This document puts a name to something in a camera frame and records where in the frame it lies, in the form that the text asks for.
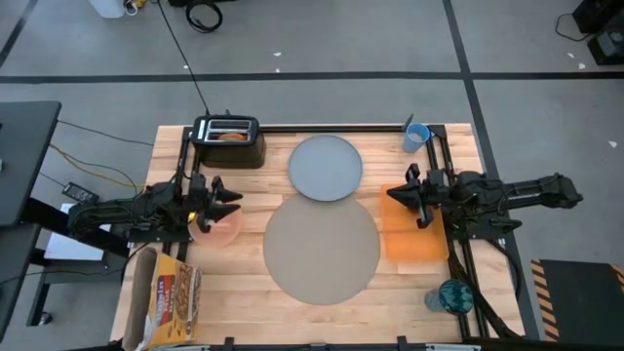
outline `gray plate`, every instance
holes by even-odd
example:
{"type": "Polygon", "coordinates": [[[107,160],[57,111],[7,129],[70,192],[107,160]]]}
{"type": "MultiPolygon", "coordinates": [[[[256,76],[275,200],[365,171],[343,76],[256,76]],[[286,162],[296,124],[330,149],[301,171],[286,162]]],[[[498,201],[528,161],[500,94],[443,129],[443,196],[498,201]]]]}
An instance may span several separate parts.
{"type": "Polygon", "coordinates": [[[301,194],[335,201],[360,186],[362,158],[349,141],[338,136],[312,136],[292,152],[289,178],[301,194]]]}
{"type": "Polygon", "coordinates": [[[379,262],[379,234],[353,197],[323,203],[295,194],[271,216],[262,247],[277,285],[311,304],[345,301],[363,290],[379,262]]]}

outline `plastic cup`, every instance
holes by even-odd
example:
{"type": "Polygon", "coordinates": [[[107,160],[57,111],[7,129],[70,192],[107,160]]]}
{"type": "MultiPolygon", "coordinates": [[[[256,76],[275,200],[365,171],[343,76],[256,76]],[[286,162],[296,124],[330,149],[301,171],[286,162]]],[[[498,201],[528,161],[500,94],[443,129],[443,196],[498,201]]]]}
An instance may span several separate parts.
{"type": "Polygon", "coordinates": [[[425,305],[432,312],[463,315],[472,309],[475,300],[470,288],[463,282],[451,279],[425,295],[425,305]]]}
{"type": "Polygon", "coordinates": [[[429,140],[430,136],[431,132],[427,126],[420,123],[408,125],[406,128],[406,137],[403,140],[403,150],[405,152],[416,152],[420,146],[424,145],[427,140],[429,140]]]}

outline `yellow cable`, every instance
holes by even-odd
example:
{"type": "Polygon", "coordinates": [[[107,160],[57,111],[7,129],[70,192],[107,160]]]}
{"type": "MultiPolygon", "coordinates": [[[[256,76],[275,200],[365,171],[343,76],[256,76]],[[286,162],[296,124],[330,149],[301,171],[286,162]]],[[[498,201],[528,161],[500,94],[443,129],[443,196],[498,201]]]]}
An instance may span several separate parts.
{"type": "MultiPolygon", "coordinates": [[[[62,158],[65,159],[65,161],[69,162],[69,164],[71,164],[73,167],[77,168],[78,170],[80,170],[80,171],[82,171],[82,172],[84,172],[86,174],[89,174],[91,176],[97,176],[97,177],[100,177],[102,179],[106,179],[108,181],[112,181],[115,184],[118,184],[118,185],[121,185],[121,186],[135,187],[132,184],[129,184],[127,182],[123,182],[123,181],[117,180],[117,179],[112,178],[110,176],[101,175],[99,173],[86,170],[86,169],[82,168],[80,165],[78,165],[76,162],[74,162],[74,160],[78,161],[75,157],[73,157],[70,154],[68,154],[68,153],[64,152],[63,150],[59,149],[56,145],[54,145],[52,143],[50,143],[50,147],[52,147],[56,152],[58,152],[58,154],[60,154],[60,156],[62,156],[62,158]]],[[[143,187],[143,184],[136,184],[136,187],[143,187]]]]}

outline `black and yellow stripe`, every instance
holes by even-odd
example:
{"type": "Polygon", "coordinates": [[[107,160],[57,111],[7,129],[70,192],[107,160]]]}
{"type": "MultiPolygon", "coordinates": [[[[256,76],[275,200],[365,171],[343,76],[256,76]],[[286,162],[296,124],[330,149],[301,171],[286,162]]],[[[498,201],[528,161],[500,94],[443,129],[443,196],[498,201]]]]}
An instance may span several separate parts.
{"type": "Polygon", "coordinates": [[[533,259],[530,262],[530,269],[533,272],[533,280],[535,281],[535,289],[537,291],[537,302],[542,312],[542,322],[546,331],[546,340],[557,341],[559,339],[559,330],[557,329],[557,319],[553,309],[553,303],[548,292],[548,282],[544,267],[542,267],[539,259],[533,259]]]}
{"type": "Polygon", "coordinates": [[[620,289],[624,293],[624,270],[615,264],[611,264],[611,267],[615,271],[615,275],[617,276],[617,280],[620,282],[620,289]]]}

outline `orange cutting board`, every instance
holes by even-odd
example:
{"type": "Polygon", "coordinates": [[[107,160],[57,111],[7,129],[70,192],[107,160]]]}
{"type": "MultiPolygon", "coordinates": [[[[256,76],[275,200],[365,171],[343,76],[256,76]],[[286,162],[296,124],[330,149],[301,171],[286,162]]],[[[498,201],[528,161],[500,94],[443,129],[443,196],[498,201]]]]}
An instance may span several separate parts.
{"type": "Polygon", "coordinates": [[[381,186],[381,236],[388,260],[395,262],[431,262],[449,258],[447,237],[440,209],[431,209],[433,221],[419,229],[414,212],[394,200],[386,191],[402,184],[381,186]]]}

